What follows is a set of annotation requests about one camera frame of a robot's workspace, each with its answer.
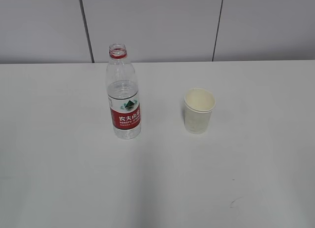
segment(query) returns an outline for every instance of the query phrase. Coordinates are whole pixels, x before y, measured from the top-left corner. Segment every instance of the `wall seam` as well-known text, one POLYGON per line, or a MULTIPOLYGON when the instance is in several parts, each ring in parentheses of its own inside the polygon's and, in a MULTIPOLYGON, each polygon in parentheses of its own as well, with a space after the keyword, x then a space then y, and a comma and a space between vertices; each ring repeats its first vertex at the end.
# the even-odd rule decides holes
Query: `wall seam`
POLYGON ((87 24, 87 19, 86 19, 86 17, 85 17, 85 12, 84 12, 84 7, 83 7, 83 1, 82 1, 82 0, 79 0, 79 2, 80 2, 82 20, 83 20, 83 23, 84 23, 85 35, 86 35, 87 41, 88 41, 88 46, 89 46, 89 52, 90 52, 91 62, 92 62, 92 63, 95 63, 95 61, 94 61, 94 56, 93 56, 92 45, 91 45, 91 40, 90 40, 89 29, 88 29, 88 24, 87 24))
POLYGON ((222 7, 223 7, 223 0, 221 1, 221 7, 220 7, 220 13, 219 13, 219 20, 218 20, 218 26, 217 26, 217 33, 216 33, 216 41, 215 45, 213 47, 213 55, 212 55, 212 61, 215 58, 215 53, 216 53, 216 47, 217 47, 217 40, 218 40, 218 34, 219 34, 219 27, 220 27, 220 22, 221 22, 221 15, 222 15, 222 7))

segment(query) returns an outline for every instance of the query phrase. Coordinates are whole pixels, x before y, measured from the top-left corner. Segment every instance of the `gray wall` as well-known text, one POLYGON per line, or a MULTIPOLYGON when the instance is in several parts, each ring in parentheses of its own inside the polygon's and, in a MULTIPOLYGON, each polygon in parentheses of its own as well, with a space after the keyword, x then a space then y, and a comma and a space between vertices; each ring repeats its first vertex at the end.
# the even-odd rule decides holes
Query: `gray wall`
POLYGON ((112 42, 135 62, 210 61, 221 0, 83 0, 96 62, 112 42))
POLYGON ((224 0, 215 61, 315 59, 315 0, 224 0))
POLYGON ((79 0, 0 0, 0 63, 91 62, 79 0))
MULTIPOLYGON (((108 61, 112 42, 124 42, 134 62, 312 60, 314 1, 223 0, 221 7, 222 0, 83 0, 83 5, 95 62, 108 61)), ((0 0, 0 63, 91 62, 81 11, 79 0, 0 0)))

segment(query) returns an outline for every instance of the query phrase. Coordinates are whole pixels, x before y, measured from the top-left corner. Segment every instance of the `paper cup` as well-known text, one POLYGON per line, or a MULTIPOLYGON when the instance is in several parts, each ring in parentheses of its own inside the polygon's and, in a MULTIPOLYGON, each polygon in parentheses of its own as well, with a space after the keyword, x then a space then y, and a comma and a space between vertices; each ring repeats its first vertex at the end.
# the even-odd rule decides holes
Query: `paper cup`
POLYGON ((185 128, 190 133, 200 134, 206 131, 216 101, 211 92, 201 89, 189 89, 185 95, 185 128))

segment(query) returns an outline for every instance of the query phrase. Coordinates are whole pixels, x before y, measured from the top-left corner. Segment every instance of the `plastic water bottle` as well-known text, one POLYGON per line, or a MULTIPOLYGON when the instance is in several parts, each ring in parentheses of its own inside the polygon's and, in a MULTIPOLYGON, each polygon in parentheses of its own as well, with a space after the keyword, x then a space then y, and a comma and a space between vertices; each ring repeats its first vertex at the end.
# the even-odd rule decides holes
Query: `plastic water bottle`
POLYGON ((138 81, 123 44, 109 47, 106 88, 114 132, 119 138, 131 139, 141 131, 138 81))

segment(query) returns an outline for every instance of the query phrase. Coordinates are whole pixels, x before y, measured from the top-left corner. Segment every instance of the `table surface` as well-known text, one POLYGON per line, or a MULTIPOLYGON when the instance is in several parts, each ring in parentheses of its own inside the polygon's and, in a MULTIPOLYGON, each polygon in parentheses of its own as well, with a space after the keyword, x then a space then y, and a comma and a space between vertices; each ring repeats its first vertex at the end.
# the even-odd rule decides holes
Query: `table surface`
POLYGON ((315 61, 139 63, 115 137, 106 64, 0 65, 1 228, 315 227, 315 61), (217 100, 184 128, 191 87, 217 100))

